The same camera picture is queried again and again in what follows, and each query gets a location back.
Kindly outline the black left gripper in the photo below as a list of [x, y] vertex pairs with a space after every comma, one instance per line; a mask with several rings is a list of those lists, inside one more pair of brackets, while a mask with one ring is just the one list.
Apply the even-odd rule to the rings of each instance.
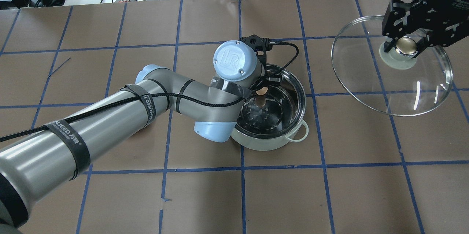
[[257, 35], [251, 35], [248, 37], [241, 37], [240, 41], [251, 47], [254, 52], [256, 52], [256, 56], [260, 63], [263, 66], [266, 66], [267, 52], [272, 50], [272, 46], [269, 44], [270, 39], [259, 37]]

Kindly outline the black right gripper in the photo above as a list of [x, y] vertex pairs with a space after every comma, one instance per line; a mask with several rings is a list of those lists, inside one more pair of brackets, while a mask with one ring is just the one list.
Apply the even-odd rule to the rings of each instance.
[[416, 59], [428, 47], [449, 47], [468, 36], [469, 0], [416, 0], [406, 3], [391, 0], [382, 21], [382, 35], [388, 37], [384, 52], [412, 33], [421, 37], [416, 44]]

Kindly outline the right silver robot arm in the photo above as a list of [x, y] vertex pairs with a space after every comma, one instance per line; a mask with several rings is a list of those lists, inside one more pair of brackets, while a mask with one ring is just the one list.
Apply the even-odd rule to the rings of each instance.
[[468, 15], [469, 0], [391, 0], [382, 22], [382, 34], [390, 38], [384, 52], [418, 29], [426, 35], [417, 42], [417, 54], [427, 47], [449, 47], [468, 36]]

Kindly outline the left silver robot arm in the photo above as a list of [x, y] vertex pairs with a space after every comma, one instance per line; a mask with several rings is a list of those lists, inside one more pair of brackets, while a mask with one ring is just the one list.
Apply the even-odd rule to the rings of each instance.
[[257, 35], [222, 43], [209, 85], [166, 67], [147, 65], [118, 92], [65, 119], [1, 137], [1, 233], [18, 234], [32, 207], [76, 179], [110, 149], [173, 110], [195, 121], [194, 131], [226, 142], [245, 100], [265, 77], [265, 55], [277, 41]]

